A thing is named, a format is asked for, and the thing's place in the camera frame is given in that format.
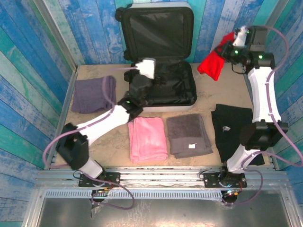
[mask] clothing tag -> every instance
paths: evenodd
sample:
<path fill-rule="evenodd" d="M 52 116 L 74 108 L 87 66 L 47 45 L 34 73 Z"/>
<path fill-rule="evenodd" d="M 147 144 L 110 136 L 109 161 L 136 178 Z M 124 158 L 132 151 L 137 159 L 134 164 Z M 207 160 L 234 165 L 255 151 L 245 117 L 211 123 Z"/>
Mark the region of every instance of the clothing tag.
<path fill-rule="evenodd" d="M 228 126 L 223 127 L 223 131 L 229 131 L 229 130 L 230 130 L 230 127 L 228 127 Z"/>
<path fill-rule="evenodd" d="M 194 143 L 194 144 L 189 144 L 189 145 L 188 145 L 188 148 L 189 148 L 189 149 L 195 149 L 195 148 L 196 148 L 196 143 Z"/>

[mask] suitcase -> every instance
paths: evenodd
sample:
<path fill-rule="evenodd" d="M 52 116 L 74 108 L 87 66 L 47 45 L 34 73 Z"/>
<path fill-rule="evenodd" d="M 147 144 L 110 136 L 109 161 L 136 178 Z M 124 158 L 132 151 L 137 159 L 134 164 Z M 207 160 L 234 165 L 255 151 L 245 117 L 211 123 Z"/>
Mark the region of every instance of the suitcase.
<path fill-rule="evenodd" d="M 134 66 L 143 58 L 156 59 L 155 80 L 146 97 L 145 112 L 187 111 L 196 102 L 191 66 L 194 14 L 187 2 L 135 3 L 118 8 L 126 50 L 124 58 Z M 124 74 L 131 83 L 138 70 Z"/>

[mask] towel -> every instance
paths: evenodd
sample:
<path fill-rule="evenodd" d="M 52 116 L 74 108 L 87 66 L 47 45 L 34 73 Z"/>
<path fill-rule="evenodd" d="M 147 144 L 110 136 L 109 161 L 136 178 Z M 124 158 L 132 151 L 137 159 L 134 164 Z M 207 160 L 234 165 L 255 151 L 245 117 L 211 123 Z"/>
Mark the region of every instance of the towel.
<path fill-rule="evenodd" d="M 212 111 L 212 120 L 215 132 L 215 141 L 222 163 L 233 156 L 240 145 L 241 129 L 251 124 L 252 109 L 217 104 Z M 262 155 L 257 155 L 250 165 L 263 165 Z"/>
<path fill-rule="evenodd" d="M 168 157 L 163 120 L 137 117 L 128 123 L 130 158 L 134 163 L 163 161 Z"/>
<path fill-rule="evenodd" d="M 234 32 L 224 36 L 218 46 L 225 44 L 227 41 L 234 41 Z M 206 73 L 208 76 L 217 81 L 225 60 L 221 58 L 214 50 L 201 62 L 197 70 L 200 74 Z"/>
<path fill-rule="evenodd" d="M 170 153 L 175 158 L 194 157 L 213 153 L 202 116 L 187 114 L 166 121 Z"/>
<path fill-rule="evenodd" d="M 103 96 L 104 79 L 102 77 L 77 80 L 71 111 L 90 114 L 112 108 L 112 105 Z M 106 94 L 113 103 L 116 103 L 116 79 L 112 76 L 106 78 Z"/>

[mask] blue wooden wall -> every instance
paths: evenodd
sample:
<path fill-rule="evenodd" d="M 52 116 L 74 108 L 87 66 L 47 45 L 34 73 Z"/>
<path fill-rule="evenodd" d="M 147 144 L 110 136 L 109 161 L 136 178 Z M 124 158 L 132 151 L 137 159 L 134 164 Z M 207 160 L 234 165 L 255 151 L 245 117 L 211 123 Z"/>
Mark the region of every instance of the blue wooden wall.
<path fill-rule="evenodd" d="M 33 0 L 0 0 L 0 18 L 0 227 L 18 227 L 72 71 Z"/>
<path fill-rule="evenodd" d="M 119 64 L 126 49 L 115 11 L 131 3 L 177 0 L 44 0 L 77 65 Z M 201 62 L 235 27 L 265 24 L 278 0 L 181 0 L 194 12 L 188 62 Z"/>
<path fill-rule="evenodd" d="M 287 135 L 303 151 L 303 1 L 289 0 L 275 24 L 287 38 L 290 49 L 285 64 L 275 74 L 276 102 L 282 120 L 289 123 Z M 283 40 L 274 33 L 268 37 L 269 52 L 274 53 L 278 64 L 285 53 Z M 298 163 L 299 156 L 285 139 L 274 147 L 276 154 Z M 303 206 L 303 168 L 278 161 L 279 167 L 289 173 L 295 194 Z"/>

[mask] black garment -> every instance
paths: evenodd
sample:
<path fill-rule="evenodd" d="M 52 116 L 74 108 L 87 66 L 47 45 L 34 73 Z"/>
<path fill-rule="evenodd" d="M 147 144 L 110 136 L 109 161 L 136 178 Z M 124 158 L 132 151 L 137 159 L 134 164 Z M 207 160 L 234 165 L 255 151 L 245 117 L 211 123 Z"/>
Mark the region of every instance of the black garment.
<path fill-rule="evenodd" d="M 216 146 L 223 163 L 231 158 L 239 147 L 240 131 L 244 126 L 251 124 L 252 118 L 252 110 L 248 108 L 217 104 L 216 110 L 212 111 Z M 224 126 L 230 129 L 223 131 Z M 250 165 L 260 166 L 264 163 L 263 156 L 258 155 Z"/>

